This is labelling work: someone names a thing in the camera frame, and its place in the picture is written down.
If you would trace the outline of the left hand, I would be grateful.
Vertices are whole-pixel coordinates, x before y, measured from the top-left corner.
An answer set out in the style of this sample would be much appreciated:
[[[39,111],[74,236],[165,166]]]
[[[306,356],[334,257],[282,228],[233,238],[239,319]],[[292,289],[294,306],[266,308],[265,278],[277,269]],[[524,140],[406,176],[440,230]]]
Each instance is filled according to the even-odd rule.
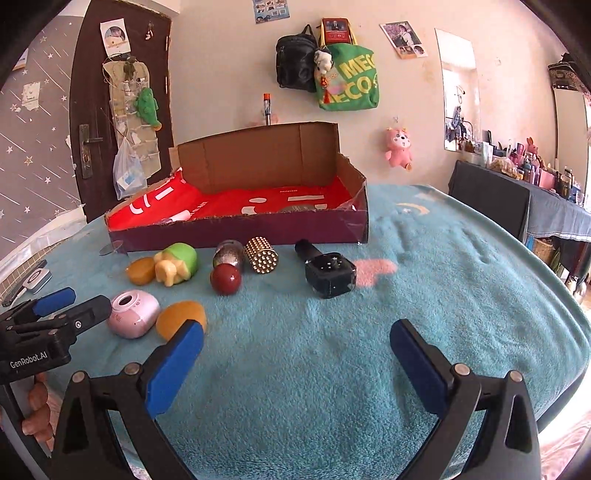
[[[61,403],[50,393],[45,373],[35,376],[33,387],[27,394],[27,401],[31,414],[23,420],[21,430],[24,435],[34,437],[41,446],[52,451]]]

